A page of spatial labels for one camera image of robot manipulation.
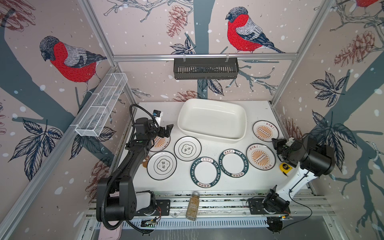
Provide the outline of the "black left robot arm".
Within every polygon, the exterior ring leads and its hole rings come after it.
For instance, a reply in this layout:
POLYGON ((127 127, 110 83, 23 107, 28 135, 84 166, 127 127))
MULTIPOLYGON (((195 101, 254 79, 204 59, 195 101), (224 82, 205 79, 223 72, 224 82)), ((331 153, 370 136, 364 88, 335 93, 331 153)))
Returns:
POLYGON ((97 220, 107 230, 117 229, 124 221, 131 224, 138 211, 156 211, 156 198, 152 191, 136 192, 133 184, 139 166, 154 146, 156 137, 171 135, 174 125, 158 126, 155 119, 139 118, 126 144, 128 154, 110 177, 97 184, 97 220))

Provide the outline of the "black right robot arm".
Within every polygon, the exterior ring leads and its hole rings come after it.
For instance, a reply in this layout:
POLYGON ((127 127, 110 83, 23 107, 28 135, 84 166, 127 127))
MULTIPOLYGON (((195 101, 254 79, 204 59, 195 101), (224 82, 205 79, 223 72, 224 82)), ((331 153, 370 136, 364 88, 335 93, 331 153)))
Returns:
POLYGON ((334 148, 321 146, 310 137, 303 140, 272 138, 272 143, 277 156, 293 170, 283 184, 270 189, 264 198, 264 209, 270 214, 285 212, 303 186, 322 175, 329 175, 336 165, 334 148))

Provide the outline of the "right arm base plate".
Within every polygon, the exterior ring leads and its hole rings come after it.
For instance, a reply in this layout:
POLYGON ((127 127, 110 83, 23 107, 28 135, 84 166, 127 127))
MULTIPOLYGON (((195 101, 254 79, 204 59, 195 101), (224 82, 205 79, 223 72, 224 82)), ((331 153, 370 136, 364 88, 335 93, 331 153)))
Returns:
POLYGON ((246 207, 250 209, 252 215, 287 215, 291 213, 289 204, 286 201, 264 201, 264 198, 247 199, 246 207))

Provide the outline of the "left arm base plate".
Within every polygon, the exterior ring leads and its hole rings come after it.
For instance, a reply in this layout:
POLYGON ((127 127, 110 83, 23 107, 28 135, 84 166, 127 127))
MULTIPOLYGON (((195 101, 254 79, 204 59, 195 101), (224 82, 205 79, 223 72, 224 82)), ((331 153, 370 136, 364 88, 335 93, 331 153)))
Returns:
POLYGON ((156 200, 154 206, 150 206, 146 209, 141 209, 136 212, 136 217, 160 217, 160 216, 169 216, 171 208, 170 200, 156 200))

